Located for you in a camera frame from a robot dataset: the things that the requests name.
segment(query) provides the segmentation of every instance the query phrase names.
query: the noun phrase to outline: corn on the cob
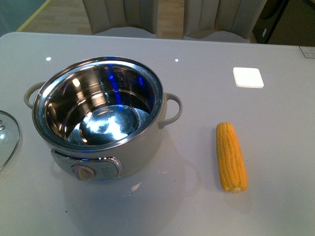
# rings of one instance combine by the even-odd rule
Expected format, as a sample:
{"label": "corn on the cob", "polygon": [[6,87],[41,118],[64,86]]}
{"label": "corn on the cob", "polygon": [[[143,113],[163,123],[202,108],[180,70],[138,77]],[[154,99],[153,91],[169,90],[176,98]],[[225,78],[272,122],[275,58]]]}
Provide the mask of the corn on the cob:
{"label": "corn on the cob", "polygon": [[245,191],[245,164],[235,130],[229,122],[217,125],[217,156],[222,188],[235,193]]}

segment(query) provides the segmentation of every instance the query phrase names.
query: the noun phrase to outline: chair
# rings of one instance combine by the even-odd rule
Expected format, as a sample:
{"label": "chair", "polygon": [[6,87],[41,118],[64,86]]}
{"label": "chair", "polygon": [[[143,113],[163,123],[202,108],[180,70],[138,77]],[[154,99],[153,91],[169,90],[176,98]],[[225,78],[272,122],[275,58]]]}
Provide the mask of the chair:
{"label": "chair", "polygon": [[158,0],[83,0],[92,34],[157,38]]}
{"label": "chair", "polygon": [[185,0],[183,39],[250,43],[267,0]]}

